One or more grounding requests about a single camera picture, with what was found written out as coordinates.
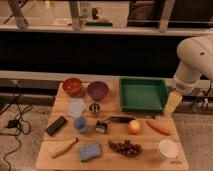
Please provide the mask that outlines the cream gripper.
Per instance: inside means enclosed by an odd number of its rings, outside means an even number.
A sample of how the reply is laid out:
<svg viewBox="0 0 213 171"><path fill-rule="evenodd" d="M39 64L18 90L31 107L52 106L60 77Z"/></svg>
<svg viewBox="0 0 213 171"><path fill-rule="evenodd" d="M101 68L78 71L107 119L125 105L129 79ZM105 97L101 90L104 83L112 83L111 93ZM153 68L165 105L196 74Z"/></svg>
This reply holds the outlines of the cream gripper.
<svg viewBox="0 0 213 171"><path fill-rule="evenodd" d="M176 107L181 103L182 98L182 94L178 91L171 91L164 107L164 114L171 115L175 111Z"/></svg>

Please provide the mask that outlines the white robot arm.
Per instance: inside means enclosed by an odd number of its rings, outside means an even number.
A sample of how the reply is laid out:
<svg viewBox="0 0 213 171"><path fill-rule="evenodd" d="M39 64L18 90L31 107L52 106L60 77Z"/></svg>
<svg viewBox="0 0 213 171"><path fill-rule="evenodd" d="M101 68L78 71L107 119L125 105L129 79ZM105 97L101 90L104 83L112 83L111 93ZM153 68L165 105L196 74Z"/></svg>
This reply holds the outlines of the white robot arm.
<svg viewBox="0 0 213 171"><path fill-rule="evenodd" d="M176 52L180 62L172 79L173 90L163 110L165 115L175 111L202 75L213 81L213 35L186 38L178 44Z"/></svg>

